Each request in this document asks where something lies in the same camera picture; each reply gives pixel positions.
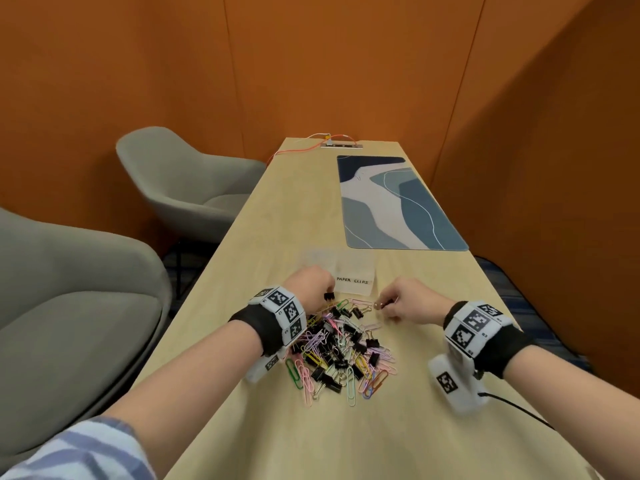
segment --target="white curved line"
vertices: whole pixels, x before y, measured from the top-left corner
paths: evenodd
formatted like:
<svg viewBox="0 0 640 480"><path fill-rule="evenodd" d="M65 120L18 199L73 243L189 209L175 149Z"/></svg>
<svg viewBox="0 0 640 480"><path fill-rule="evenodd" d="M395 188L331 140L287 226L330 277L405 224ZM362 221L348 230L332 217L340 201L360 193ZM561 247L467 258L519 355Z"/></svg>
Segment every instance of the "white curved line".
<svg viewBox="0 0 640 480"><path fill-rule="evenodd" d="M438 239L438 236L436 235L436 224L434 224L434 223L433 223L433 218L431 217L431 214L429 213L429 211L428 211L427 209L425 209L423 206L421 206L418 202L416 202L416 201L414 201L414 200L411 200L409 197L405 197L404 195L400 195L400 194L397 194L397 193L393 192L393 190L391 190L391 189L387 186L387 174L388 174L389 172L393 172L393 170L389 170L389 171L386 171L386 172L385 172L385 176L384 176L384 177L382 177L382 184L385 186L385 188L386 188L389 192L393 193L393 195L396 195L396 196L398 196L398 197L400 197L400 198L405 198L405 199L407 199L408 201L413 202L413 203L414 203L414 204L416 204L416 205L419 205L419 206L420 206L420 208L421 208L421 209L423 209L423 210L427 213L427 215L429 216L429 219L431 220L431 229L432 229L432 232L433 232L433 236L436 238L436 241L438 242L438 244L440 245L440 247L441 247L441 248L442 248L442 250L444 251L444 250L445 250L445 249L444 249L444 246L442 245L442 243L441 243L441 242L440 242L440 240Z"/></svg>
<svg viewBox="0 0 640 480"><path fill-rule="evenodd" d="M345 229L347 229L347 231L349 231L350 233L352 233L352 234L353 234L353 231L352 231L351 229L349 229L347 226L344 226L344 228L345 228ZM362 241L362 242L364 242L366 245L368 245L368 247L370 247L371 249L373 249L373 246L372 246L370 243L368 243L367 241L365 241L363 238L358 237L356 234L353 234L353 235L355 235L359 240L361 240L361 241Z"/></svg>

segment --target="gray chair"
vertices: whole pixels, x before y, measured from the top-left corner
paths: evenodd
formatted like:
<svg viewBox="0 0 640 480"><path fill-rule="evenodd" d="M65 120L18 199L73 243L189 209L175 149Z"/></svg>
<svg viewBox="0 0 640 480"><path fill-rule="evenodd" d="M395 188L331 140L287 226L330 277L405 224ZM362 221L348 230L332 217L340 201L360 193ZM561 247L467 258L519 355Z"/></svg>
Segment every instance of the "gray chair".
<svg viewBox="0 0 640 480"><path fill-rule="evenodd" d="M266 168L255 160L200 153L162 127L124 135L116 152L167 227L213 243L222 241Z"/></svg>
<svg viewBox="0 0 640 480"><path fill-rule="evenodd" d="M122 392L171 295L148 245L0 209L0 474Z"/></svg>

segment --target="table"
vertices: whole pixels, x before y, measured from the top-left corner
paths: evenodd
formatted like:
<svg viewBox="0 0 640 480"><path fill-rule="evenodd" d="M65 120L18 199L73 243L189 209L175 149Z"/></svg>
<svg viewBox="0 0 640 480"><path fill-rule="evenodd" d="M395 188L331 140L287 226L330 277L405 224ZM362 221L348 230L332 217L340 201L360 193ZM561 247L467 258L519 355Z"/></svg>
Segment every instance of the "table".
<svg viewBox="0 0 640 480"><path fill-rule="evenodd" d="M317 140L287 138L281 149ZM346 247L335 158L405 157L398 143L363 141L362 150L318 148L277 155L141 373L149 375L224 324L265 285L280 283L307 248ZM415 276L460 299L507 312L469 253L374 250L375 289ZM455 416L429 376L444 352L436 326L385 326L376 332L397 358L369 401L347 404L324 391L307 409L284 365L256 385L242 381L182 455L168 478L190 479L589 479L586 462L555 431L491 401ZM531 408L491 374L489 391Z"/></svg>

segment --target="forearm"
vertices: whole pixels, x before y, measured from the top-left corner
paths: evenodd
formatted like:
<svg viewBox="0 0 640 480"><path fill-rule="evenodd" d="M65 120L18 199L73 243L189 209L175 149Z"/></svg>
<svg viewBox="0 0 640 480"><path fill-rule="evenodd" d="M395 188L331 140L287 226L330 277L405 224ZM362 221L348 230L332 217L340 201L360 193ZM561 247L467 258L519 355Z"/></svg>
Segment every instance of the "forearm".
<svg viewBox="0 0 640 480"><path fill-rule="evenodd" d="M640 401L539 347L504 378L606 479L640 477Z"/></svg>
<svg viewBox="0 0 640 480"><path fill-rule="evenodd" d="M155 371L104 415L135 430L162 478L261 354L254 329L231 321Z"/></svg>

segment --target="sleeve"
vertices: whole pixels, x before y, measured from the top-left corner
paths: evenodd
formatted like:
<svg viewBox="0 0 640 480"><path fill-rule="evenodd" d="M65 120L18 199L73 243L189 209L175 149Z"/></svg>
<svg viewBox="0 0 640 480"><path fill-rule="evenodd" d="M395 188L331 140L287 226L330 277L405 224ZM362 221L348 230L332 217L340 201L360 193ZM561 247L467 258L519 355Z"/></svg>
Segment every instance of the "sleeve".
<svg viewBox="0 0 640 480"><path fill-rule="evenodd" d="M0 480L156 480L133 429L96 417L64 430Z"/></svg>

